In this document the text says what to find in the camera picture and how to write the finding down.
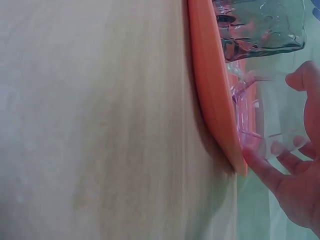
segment clear glass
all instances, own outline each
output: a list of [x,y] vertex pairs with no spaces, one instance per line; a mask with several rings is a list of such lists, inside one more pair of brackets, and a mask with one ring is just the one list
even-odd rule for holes
[[290,53],[306,44],[303,0],[213,0],[212,3],[227,62]]

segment finger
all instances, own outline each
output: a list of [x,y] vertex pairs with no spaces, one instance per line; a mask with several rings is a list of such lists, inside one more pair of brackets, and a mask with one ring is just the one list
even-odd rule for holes
[[314,160],[317,157],[317,152],[311,142],[306,143],[303,147],[298,149],[300,153],[306,157]]
[[248,166],[270,191],[276,195],[279,186],[286,176],[275,169],[269,162],[255,154],[251,149],[245,148],[242,153]]
[[319,98],[320,71],[313,61],[306,61],[285,78],[286,83],[297,91],[306,91],[308,97]]
[[314,160],[317,157],[317,152],[313,144],[303,136],[295,136],[293,139],[293,145],[298,148],[300,153],[308,158]]
[[278,159],[278,161],[291,173],[298,175],[305,172],[309,164],[305,164],[299,157],[293,155],[283,144],[274,141],[271,145],[271,153]]
[[299,157],[293,155],[289,151],[283,152],[277,159],[292,175],[304,173],[312,163],[312,161],[302,161]]

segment plastic container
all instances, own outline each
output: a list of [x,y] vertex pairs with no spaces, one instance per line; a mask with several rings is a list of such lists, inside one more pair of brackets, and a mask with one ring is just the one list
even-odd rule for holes
[[[239,142],[242,147],[255,149],[265,159],[277,157],[282,153],[281,147],[294,151],[309,140],[304,125],[307,94],[290,88],[285,81],[287,74],[306,61],[320,65],[320,35],[314,29],[319,26],[319,19],[314,15],[318,9],[311,1],[305,3],[304,49],[247,58],[245,68],[239,61],[226,64],[228,72],[238,79],[238,84],[230,89]],[[292,5],[291,9],[294,12],[298,7]],[[252,122],[255,128],[250,130]],[[297,144],[297,138],[304,141]]]
[[[304,126],[307,94],[290,88],[285,77],[247,74],[231,89],[240,144],[265,159],[284,150],[291,152],[308,140]],[[304,139],[299,144],[295,141],[298,137]]]

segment fingernail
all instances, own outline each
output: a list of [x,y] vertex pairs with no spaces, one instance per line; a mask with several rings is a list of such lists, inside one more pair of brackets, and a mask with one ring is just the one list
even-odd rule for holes
[[273,155],[279,156],[285,150],[285,147],[278,141],[274,141],[270,147],[270,151]]
[[295,136],[293,138],[293,145],[299,149],[302,148],[307,143],[307,139],[305,139],[303,136]]

